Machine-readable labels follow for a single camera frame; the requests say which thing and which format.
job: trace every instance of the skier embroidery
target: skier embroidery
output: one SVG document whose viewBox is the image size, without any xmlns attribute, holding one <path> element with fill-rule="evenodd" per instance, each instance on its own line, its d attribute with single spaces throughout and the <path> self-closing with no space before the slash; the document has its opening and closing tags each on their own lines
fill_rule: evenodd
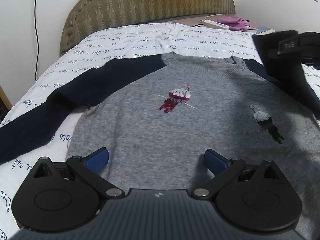
<svg viewBox="0 0 320 240">
<path fill-rule="evenodd" d="M 171 91 L 169 91 L 169 98 L 161 96 L 161 95 L 152 95 L 152 96 L 160 96 L 163 98 L 167 98 L 163 104 L 158 108 L 159 111 L 161 111 L 162 109 L 164 109 L 164 113 L 167 114 L 169 112 L 172 112 L 172 110 L 179 104 L 183 104 L 183 105 L 188 105 L 191 106 L 189 104 L 187 104 L 187 101 L 189 101 L 190 97 L 191 97 L 191 91 L 189 90 L 191 87 L 188 85 L 183 86 L 182 88 L 179 89 L 173 89 Z"/>
<path fill-rule="evenodd" d="M 271 116 L 268 113 L 262 112 L 254 106 L 249 107 L 253 111 L 253 117 L 260 125 L 261 130 L 268 130 L 273 140 L 282 144 L 284 138 L 280 135 L 278 128 L 274 125 Z"/>
</svg>

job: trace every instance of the pink garment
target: pink garment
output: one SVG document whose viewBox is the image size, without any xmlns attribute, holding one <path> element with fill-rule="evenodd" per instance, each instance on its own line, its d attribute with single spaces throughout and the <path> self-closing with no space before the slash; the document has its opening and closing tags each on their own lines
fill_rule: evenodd
<svg viewBox="0 0 320 240">
<path fill-rule="evenodd" d="M 256 30 L 250 27 L 250 23 L 239 17 L 222 17 L 217 19 L 217 22 L 230 26 L 232 31 L 254 32 Z"/>
</svg>

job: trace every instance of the upholstered headboard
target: upholstered headboard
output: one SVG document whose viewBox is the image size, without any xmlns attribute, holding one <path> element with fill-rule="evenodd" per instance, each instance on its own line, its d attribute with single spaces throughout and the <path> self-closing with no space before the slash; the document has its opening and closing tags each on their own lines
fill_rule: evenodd
<svg viewBox="0 0 320 240">
<path fill-rule="evenodd" d="M 233 0 L 80 0 L 64 25 L 60 54 L 106 28 L 205 13 L 234 14 Z"/>
</svg>

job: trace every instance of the bed sheet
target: bed sheet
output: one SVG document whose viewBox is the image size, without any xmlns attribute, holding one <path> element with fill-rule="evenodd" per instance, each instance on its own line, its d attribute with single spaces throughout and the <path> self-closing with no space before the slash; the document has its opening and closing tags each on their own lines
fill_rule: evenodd
<svg viewBox="0 0 320 240">
<path fill-rule="evenodd" d="M 130 25 L 89 35 L 49 67 L 7 114 L 0 127 L 42 104 L 48 95 L 90 68 L 102 67 L 113 58 L 136 58 L 174 51 L 185 56 L 255 59 L 260 57 L 252 33 L 192 28 L 177 23 Z M 320 97 L 320 72 L 304 65 L 306 78 Z M 0 165 L 0 239 L 9 239 L 19 229 L 11 202 L 32 165 L 41 156 L 65 161 L 74 127 L 83 110 L 77 109 L 59 127 L 50 143 L 11 162 Z"/>
</svg>

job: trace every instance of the gray ribbed plate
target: gray ribbed plate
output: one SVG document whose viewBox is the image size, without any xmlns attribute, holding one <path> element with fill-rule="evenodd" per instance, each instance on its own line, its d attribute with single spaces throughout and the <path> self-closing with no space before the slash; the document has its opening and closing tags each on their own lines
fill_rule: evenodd
<svg viewBox="0 0 320 240">
<path fill-rule="evenodd" d="M 295 231 L 273 236 L 251 235 L 227 224 L 209 201 L 185 190 L 132 189 L 109 200 L 88 224 L 59 234 L 20 230 L 12 240 L 302 240 Z"/>
</svg>

